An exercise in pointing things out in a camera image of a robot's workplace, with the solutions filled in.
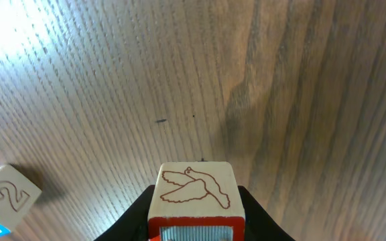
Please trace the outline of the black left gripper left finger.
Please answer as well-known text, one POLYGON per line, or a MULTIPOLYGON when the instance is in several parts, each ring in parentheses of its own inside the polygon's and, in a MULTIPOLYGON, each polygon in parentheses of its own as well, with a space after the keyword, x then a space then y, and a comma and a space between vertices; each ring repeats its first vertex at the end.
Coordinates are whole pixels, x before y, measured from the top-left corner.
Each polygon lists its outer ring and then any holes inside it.
POLYGON ((147 215, 155 185, 148 186, 123 215, 95 241, 148 241, 147 215))

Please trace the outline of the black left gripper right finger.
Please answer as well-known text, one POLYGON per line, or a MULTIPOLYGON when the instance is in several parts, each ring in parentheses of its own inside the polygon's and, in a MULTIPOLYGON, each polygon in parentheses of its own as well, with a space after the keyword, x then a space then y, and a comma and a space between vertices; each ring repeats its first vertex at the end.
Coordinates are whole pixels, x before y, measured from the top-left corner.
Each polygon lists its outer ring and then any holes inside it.
POLYGON ((245 210, 245 241, 294 241, 245 187, 238 189, 245 210))

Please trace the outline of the red letter I block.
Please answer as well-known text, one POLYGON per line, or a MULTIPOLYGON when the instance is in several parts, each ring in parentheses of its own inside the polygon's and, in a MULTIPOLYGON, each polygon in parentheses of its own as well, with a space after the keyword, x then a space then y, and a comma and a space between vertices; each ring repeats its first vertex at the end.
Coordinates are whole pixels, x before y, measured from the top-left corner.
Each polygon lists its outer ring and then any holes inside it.
POLYGON ((161 165, 148 215, 149 240, 245 239, 246 216, 232 165, 161 165))

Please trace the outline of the blue number 2 block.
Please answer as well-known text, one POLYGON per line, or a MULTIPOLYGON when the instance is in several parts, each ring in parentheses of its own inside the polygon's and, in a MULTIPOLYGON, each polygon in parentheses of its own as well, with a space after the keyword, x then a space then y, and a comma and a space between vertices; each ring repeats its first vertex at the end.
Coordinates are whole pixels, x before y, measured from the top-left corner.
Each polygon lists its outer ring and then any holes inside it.
POLYGON ((12 165, 0 166, 0 237, 22 221, 42 190, 12 165))

